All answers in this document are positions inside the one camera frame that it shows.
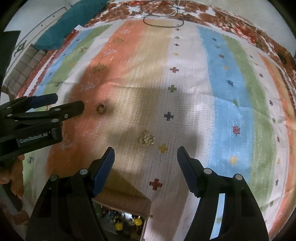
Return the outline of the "person's left hand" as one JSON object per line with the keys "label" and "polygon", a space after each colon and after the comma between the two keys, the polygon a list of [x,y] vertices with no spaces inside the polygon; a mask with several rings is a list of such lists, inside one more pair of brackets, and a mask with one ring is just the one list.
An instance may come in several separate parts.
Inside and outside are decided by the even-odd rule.
{"label": "person's left hand", "polygon": [[11,183],[11,191],[19,199],[23,198],[23,160],[25,155],[15,158],[12,168],[1,171],[1,185]]}

